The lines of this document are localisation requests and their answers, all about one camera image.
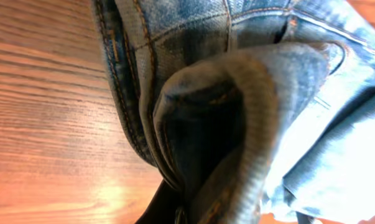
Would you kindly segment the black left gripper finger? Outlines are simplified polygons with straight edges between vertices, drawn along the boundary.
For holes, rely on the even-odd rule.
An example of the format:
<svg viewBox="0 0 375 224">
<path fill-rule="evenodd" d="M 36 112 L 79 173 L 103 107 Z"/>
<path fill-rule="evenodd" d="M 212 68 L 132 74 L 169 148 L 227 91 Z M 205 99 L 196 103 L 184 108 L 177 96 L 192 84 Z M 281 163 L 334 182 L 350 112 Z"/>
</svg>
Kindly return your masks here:
<svg viewBox="0 0 375 224">
<path fill-rule="evenodd" d="M 181 195 L 163 180 L 136 224 L 187 224 Z"/>
</svg>

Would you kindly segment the light blue denim jeans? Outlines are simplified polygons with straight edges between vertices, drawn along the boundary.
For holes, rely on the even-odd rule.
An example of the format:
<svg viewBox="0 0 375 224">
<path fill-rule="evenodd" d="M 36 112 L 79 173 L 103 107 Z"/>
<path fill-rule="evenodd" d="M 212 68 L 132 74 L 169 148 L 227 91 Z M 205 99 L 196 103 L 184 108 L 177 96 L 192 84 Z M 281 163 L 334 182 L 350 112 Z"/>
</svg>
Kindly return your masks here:
<svg viewBox="0 0 375 224">
<path fill-rule="evenodd" d="M 187 223 L 375 216 L 375 29 L 348 2 L 92 8 L 127 140 Z"/>
</svg>

